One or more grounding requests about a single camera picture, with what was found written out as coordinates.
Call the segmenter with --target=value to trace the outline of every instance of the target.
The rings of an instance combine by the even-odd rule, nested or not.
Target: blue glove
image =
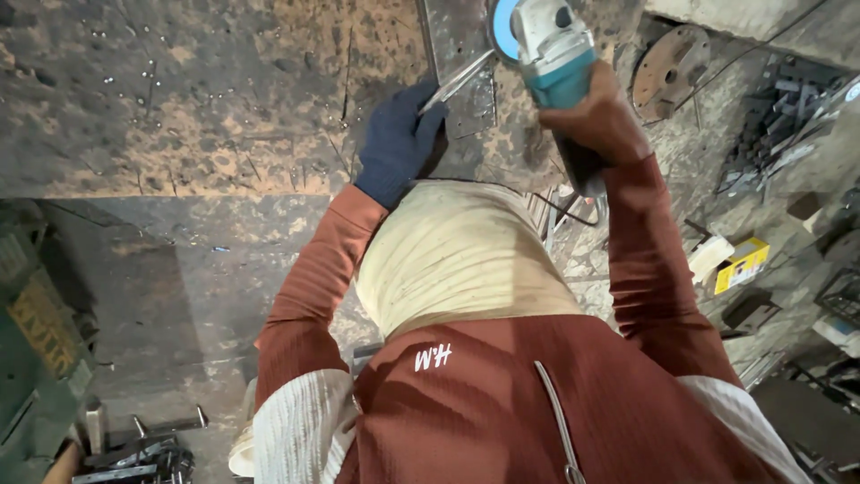
[[[355,186],[385,208],[397,204],[433,152],[448,109],[439,102],[421,117],[418,111],[438,88],[435,81],[415,84],[373,110]]]

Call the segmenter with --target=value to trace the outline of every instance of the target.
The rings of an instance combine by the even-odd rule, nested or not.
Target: concrete floor
[[[666,27],[646,19],[638,49],[627,49],[619,76],[629,78],[647,40]],[[709,73],[748,47],[712,38]],[[692,103],[670,121],[648,129],[673,194],[677,220],[690,217],[739,242],[754,234],[771,244],[768,269],[751,284],[771,289],[784,310],[752,338],[727,344],[742,369],[771,347],[819,343],[808,328],[818,313],[813,294],[830,270],[809,250],[812,236],[789,220],[785,208],[797,192],[829,194],[835,201],[860,175],[860,109],[844,112],[826,148],[781,173],[766,204],[759,195],[716,199],[712,192],[727,149],[740,130],[740,95],[751,89],[768,53],[750,53],[698,96],[701,130]],[[134,197],[43,204],[59,241],[83,283],[80,305],[101,322],[95,392],[107,407],[111,431],[130,429],[130,414],[147,423],[194,414],[200,403],[212,425],[183,439],[197,457],[195,480],[231,482],[230,441],[246,382],[255,374],[252,344],[273,295],[298,251],[313,233],[326,196]],[[698,236],[684,230],[691,247]],[[583,309],[613,322],[605,251],[606,234],[566,225],[552,256]],[[717,297],[699,290],[703,311],[721,324],[720,312],[739,289]],[[379,339],[353,291],[331,326],[346,356]]]

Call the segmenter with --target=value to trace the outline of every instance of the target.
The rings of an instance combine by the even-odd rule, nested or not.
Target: sleeve
[[[322,369],[348,373],[329,324],[355,267],[388,214],[348,185],[322,216],[274,298],[255,346],[260,350],[255,406],[293,379]]]
[[[699,312],[671,199],[654,154],[604,172],[610,293],[619,329],[674,376],[740,385],[719,332]]]

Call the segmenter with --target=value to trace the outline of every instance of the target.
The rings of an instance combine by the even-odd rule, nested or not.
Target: rusty disc
[[[681,25],[651,47],[633,79],[633,107],[645,121],[669,119],[690,94],[710,62],[708,33]]]

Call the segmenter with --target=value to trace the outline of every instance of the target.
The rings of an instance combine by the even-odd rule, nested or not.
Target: workbench
[[[642,0],[616,3],[638,23]],[[636,23],[593,27],[599,47]],[[331,195],[427,56],[413,0],[0,0],[0,70],[0,196]],[[494,81],[496,126],[433,174],[561,182],[519,76]]]

